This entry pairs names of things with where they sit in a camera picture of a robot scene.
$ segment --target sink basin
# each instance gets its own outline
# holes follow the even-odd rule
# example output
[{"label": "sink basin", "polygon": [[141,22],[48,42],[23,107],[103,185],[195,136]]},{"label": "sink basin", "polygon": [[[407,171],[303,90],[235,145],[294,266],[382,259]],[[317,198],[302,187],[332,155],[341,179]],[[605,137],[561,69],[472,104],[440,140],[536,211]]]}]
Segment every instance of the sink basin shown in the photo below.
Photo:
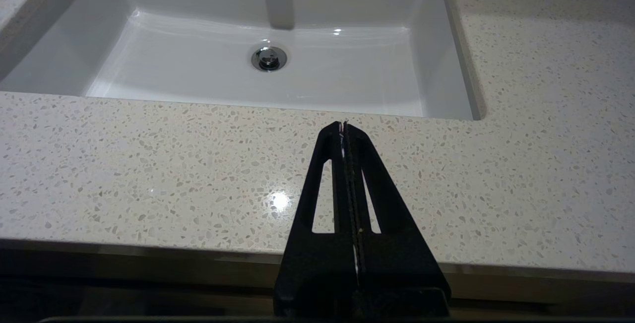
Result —
[{"label": "sink basin", "polygon": [[45,0],[0,64],[4,91],[474,119],[444,0]]}]

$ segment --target countertop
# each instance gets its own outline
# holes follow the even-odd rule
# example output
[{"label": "countertop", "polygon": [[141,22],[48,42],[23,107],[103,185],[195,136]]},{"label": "countertop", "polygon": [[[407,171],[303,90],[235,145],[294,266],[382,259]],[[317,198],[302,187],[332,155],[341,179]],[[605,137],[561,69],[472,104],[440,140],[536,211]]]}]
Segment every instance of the countertop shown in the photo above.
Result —
[{"label": "countertop", "polygon": [[448,1],[482,120],[0,93],[0,237],[282,253],[349,120],[440,262],[634,273],[633,0]]}]

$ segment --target undermount sink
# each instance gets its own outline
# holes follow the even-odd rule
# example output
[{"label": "undermount sink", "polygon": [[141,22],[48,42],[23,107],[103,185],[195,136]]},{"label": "undermount sink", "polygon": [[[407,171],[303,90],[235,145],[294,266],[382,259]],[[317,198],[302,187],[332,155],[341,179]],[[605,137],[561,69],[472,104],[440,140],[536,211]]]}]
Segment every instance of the undermount sink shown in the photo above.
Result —
[{"label": "undermount sink", "polygon": [[4,91],[472,120],[463,74],[444,0],[45,0],[0,52]]}]

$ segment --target speckled countertop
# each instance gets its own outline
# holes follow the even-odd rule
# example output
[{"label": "speckled countertop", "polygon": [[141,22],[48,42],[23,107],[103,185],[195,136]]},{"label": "speckled countertop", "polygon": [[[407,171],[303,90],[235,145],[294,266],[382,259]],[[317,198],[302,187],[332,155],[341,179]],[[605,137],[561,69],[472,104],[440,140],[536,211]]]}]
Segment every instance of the speckled countertop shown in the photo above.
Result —
[{"label": "speckled countertop", "polygon": [[281,253],[349,120],[440,262],[634,273],[632,0],[449,2],[480,121],[0,93],[0,237]]}]

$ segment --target chrome drain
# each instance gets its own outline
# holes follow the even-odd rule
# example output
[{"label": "chrome drain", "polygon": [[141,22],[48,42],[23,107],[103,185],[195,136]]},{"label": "chrome drain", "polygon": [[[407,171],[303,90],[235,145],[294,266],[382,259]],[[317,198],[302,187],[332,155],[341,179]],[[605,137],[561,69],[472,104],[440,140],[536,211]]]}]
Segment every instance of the chrome drain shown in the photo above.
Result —
[{"label": "chrome drain", "polygon": [[286,64],[286,53],[277,47],[263,47],[252,55],[252,65],[257,70],[272,72]]}]

